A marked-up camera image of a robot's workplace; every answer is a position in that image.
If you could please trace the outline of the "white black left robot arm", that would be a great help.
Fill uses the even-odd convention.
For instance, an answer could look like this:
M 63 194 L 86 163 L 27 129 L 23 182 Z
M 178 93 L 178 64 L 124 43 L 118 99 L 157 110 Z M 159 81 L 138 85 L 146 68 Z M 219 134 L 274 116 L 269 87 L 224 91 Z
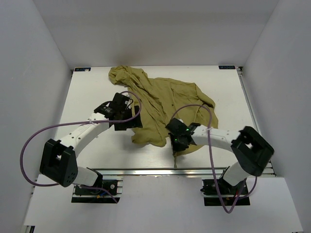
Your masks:
M 129 92 L 116 93 L 113 100 L 102 103 L 94 109 L 87 121 L 61 139 L 49 139 L 43 149 L 39 171 L 57 184 L 68 187 L 71 184 L 86 186 L 93 194 L 102 190 L 102 175 L 90 168 L 77 165 L 82 150 L 111 126 L 116 131 L 141 128 L 142 103 L 134 105 L 127 96 Z

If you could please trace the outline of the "olive green jacket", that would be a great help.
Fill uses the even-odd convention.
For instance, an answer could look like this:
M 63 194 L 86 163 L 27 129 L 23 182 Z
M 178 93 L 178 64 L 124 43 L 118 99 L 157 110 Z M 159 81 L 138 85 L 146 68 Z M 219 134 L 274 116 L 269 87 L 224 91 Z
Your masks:
M 114 85 L 123 85 L 141 100 L 142 128 L 135 128 L 132 142 L 163 147 L 169 136 L 166 125 L 171 117 L 179 118 L 186 125 L 193 122 L 218 127 L 215 102 L 204 94 L 195 83 L 171 78 L 149 78 L 143 69 L 118 66 L 108 74 Z

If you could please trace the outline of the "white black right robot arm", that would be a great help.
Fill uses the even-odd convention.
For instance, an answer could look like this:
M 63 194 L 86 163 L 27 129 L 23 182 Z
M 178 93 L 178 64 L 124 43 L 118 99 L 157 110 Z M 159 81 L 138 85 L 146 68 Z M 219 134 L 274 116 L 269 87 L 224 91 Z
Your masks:
M 249 176 L 262 175 L 274 154 L 273 147 L 252 127 L 240 131 L 226 131 L 199 123 L 189 126 L 173 118 L 166 129 L 169 131 L 173 153 L 185 151 L 190 145 L 212 146 L 234 153 L 237 162 L 226 169 L 219 187 L 224 193 L 232 193 L 237 184 Z

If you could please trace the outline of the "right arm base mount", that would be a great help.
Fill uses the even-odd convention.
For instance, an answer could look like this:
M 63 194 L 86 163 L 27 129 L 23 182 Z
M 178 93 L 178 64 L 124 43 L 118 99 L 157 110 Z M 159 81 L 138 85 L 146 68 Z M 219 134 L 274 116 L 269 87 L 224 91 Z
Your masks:
M 223 202 L 225 206 L 231 206 L 237 197 L 243 182 L 240 182 L 237 186 L 234 186 L 230 189 L 219 186 L 220 194 L 222 195 Z M 213 179 L 204 179 L 202 180 L 202 188 L 200 191 L 204 197 L 204 206 L 221 206 L 221 202 L 219 200 L 216 187 Z M 242 192 L 239 196 L 238 201 L 236 202 L 236 206 L 250 206 L 249 197 L 244 196 L 248 194 L 249 190 L 246 184 L 244 184 L 242 188 Z

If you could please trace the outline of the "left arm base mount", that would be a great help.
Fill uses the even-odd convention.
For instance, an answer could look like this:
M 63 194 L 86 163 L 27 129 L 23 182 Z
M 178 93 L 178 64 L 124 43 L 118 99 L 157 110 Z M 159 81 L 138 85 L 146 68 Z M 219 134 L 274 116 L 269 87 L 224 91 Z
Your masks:
M 117 204 L 122 195 L 123 179 L 104 176 L 101 189 L 88 189 L 78 185 L 74 186 L 72 203 Z

